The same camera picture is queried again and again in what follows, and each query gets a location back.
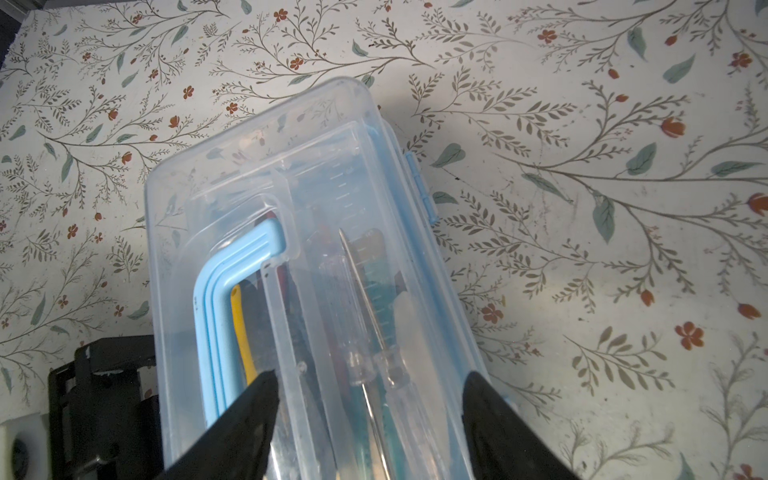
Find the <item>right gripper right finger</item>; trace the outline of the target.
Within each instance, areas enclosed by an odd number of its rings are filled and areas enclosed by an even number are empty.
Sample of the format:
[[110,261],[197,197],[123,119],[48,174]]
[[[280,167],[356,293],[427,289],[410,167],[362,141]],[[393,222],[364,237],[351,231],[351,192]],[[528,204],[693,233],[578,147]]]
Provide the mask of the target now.
[[462,424],[476,479],[578,479],[476,371],[464,383]]

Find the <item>blue plastic tool box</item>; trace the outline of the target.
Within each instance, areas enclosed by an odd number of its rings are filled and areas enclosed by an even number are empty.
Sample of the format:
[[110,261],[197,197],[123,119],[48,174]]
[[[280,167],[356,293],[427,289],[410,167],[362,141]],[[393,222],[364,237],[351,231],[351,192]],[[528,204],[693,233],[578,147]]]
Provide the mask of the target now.
[[436,194],[366,83],[341,77],[164,160],[145,184],[164,460],[246,390],[231,292],[258,374],[278,378],[270,479],[416,479],[386,402],[375,333],[339,230],[385,239],[395,342],[437,438],[469,479],[462,425],[481,354],[431,228]]

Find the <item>clear handled screwdriver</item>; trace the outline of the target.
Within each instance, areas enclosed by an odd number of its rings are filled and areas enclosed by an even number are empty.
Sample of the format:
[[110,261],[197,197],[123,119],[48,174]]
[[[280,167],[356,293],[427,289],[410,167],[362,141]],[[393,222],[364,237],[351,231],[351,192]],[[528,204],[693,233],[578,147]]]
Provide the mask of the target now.
[[351,244],[342,229],[339,236],[349,259],[362,304],[374,330],[378,351],[374,360],[386,391],[386,402],[396,427],[410,472],[416,479],[441,479],[444,472],[437,438],[417,386],[412,382],[396,344],[388,344],[373,303],[365,288],[364,272],[354,259]]

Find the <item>teal utility knife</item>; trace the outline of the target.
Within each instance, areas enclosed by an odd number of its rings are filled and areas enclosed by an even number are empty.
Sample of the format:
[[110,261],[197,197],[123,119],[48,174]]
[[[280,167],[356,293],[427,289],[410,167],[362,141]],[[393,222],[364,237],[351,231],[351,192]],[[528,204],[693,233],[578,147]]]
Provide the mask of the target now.
[[394,302],[397,296],[395,274],[390,268],[383,233],[369,229],[351,241],[355,264],[362,272],[365,289],[388,344],[395,342]]

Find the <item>yellow black screwdriver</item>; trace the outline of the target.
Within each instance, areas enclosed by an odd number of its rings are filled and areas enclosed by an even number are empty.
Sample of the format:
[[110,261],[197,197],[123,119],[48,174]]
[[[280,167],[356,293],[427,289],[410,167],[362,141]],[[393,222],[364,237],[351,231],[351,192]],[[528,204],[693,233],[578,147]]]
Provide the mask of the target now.
[[258,376],[251,352],[242,305],[242,290],[240,285],[235,285],[231,292],[231,309],[234,331],[237,339],[239,354],[243,365],[246,384],[250,385]]

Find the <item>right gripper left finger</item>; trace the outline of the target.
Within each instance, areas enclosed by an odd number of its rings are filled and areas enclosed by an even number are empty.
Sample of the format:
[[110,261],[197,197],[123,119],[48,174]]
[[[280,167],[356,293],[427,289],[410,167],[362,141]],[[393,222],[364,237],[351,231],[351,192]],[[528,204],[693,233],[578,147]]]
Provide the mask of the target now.
[[273,370],[261,373],[160,479],[262,479],[279,407]]

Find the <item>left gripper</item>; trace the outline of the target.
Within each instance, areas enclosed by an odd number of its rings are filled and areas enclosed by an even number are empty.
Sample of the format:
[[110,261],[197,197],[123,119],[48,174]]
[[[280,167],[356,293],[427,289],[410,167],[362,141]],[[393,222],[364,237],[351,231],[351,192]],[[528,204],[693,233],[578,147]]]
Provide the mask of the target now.
[[48,376],[54,479],[153,479],[163,471],[159,400],[141,388],[151,335],[101,338]]

